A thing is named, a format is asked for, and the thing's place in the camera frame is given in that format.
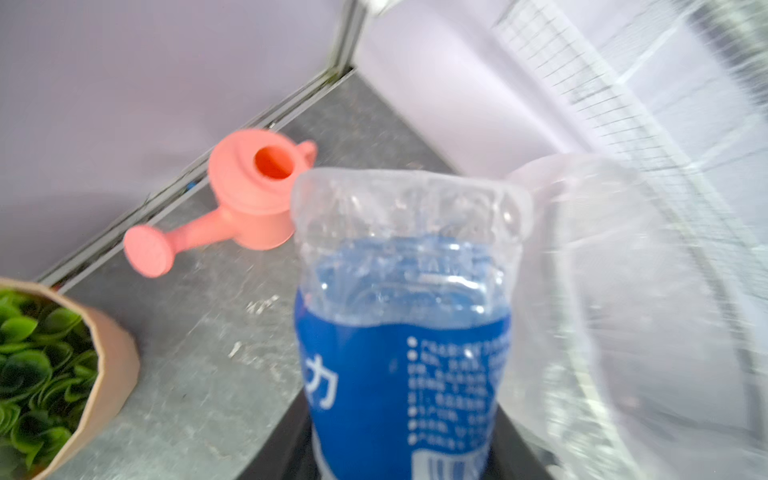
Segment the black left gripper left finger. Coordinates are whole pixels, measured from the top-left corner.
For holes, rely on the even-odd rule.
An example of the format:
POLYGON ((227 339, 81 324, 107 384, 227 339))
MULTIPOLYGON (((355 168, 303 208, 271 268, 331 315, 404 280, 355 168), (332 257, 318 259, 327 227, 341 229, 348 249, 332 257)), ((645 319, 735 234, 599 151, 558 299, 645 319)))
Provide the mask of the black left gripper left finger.
POLYGON ((237 480, 315 480, 312 422, 303 393, 296 395, 257 455, 237 480))

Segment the blue label water bottle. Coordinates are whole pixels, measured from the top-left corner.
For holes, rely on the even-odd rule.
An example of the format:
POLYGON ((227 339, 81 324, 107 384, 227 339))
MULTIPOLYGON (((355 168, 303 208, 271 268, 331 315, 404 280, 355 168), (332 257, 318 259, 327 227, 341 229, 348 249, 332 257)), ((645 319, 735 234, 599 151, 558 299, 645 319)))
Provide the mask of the blue label water bottle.
POLYGON ((318 168, 292 190, 294 326, 325 479, 478 479, 532 228, 527 191, 318 168))

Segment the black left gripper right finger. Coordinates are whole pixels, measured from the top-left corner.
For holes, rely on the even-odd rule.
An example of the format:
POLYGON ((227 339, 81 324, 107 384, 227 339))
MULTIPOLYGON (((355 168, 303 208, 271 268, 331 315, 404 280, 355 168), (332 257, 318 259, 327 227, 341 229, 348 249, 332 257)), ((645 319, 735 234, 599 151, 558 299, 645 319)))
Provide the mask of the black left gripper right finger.
POLYGON ((490 480, 552 480, 501 407, 497 409, 488 459, 490 480))

